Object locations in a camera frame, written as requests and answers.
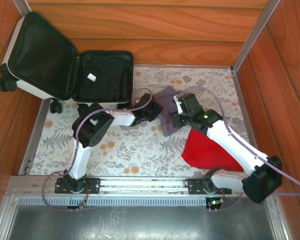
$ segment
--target wood panel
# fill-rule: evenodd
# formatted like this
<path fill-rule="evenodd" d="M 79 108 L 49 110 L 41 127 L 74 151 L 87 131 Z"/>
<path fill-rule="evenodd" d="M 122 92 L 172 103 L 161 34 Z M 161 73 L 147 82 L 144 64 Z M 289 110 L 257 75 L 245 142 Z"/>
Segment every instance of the wood panel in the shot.
<path fill-rule="evenodd" d="M 0 0 L 0 65 L 20 17 L 12 0 Z M 20 167 L 40 103 L 20 89 L 0 91 L 0 204 L 10 176 Z"/>
<path fill-rule="evenodd" d="M 281 0 L 237 74 L 258 147 L 300 181 L 300 0 Z M 280 191 L 300 188 L 283 178 Z M 280 202 L 300 239 L 300 196 Z"/>
<path fill-rule="evenodd" d="M 28 0 L 29 4 L 120 4 L 263 9 L 268 0 Z"/>
<path fill-rule="evenodd" d="M 71 39 L 79 52 L 127 50 L 136 64 L 185 64 L 230 66 L 242 44 L 229 42 Z"/>
<path fill-rule="evenodd" d="M 300 0 L 283 0 L 267 26 L 300 100 Z"/>
<path fill-rule="evenodd" d="M 68 38 L 244 42 L 259 9 L 33 4 Z"/>

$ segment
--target floral tablecloth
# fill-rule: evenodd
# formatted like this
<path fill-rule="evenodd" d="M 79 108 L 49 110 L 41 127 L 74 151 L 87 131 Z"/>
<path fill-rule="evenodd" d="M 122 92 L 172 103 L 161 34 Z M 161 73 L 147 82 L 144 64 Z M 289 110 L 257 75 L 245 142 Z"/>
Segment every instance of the floral tablecloth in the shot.
<path fill-rule="evenodd" d="M 190 86 L 204 86 L 219 97 L 231 127 L 248 140 L 239 106 L 233 77 L 229 69 L 135 67 L 133 90 L 149 88 L 153 94 L 166 86 L 181 91 Z M 197 94 L 206 109 L 220 112 L 213 97 L 205 92 Z M 63 171 L 73 153 L 72 123 L 79 116 L 78 105 L 72 100 L 62 102 L 61 114 L 47 114 L 39 145 L 33 160 L 31 175 L 48 175 Z M 143 122 L 135 127 L 113 126 L 101 143 L 92 150 L 87 174 L 92 176 L 202 176 L 206 170 L 188 165 L 181 154 L 190 132 L 183 127 L 164 137 L 159 119 Z"/>

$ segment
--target suitcase lid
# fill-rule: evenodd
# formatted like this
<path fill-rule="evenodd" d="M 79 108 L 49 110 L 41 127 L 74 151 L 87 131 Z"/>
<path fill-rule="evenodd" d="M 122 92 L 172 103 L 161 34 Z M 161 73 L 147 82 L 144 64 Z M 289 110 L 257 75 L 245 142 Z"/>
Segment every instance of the suitcase lid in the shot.
<path fill-rule="evenodd" d="M 71 98 L 77 68 L 75 46 L 36 12 L 28 13 L 8 59 L 19 79 L 59 100 Z"/>

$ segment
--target white label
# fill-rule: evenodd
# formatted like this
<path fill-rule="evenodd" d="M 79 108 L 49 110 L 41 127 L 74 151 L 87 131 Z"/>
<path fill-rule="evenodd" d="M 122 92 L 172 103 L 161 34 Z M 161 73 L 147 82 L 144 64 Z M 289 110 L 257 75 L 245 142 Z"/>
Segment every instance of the white label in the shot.
<path fill-rule="evenodd" d="M 97 77 L 91 73 L 89 73 L 89 75 L 87 76 L 88 79 L 90 79 L 92 82 L 95 82 Z"/>

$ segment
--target suitcase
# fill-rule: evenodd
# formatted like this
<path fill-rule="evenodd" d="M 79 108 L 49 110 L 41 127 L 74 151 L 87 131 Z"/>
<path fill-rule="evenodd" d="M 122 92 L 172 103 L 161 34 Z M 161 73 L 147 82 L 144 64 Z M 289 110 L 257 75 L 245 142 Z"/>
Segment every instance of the suitcase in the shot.
<path fill-rule="evenodd" d="M 124 108 L 131 104 L 133 66 L 128 51 L 89 50 L 78 55 L 55 27 L 30 12 L 16 24 L 0 68 L 0 89 L 18 87 L 41 99 L 53 98 L 50 110 L 58 113 L 58 100 L 69 99 Z"/>

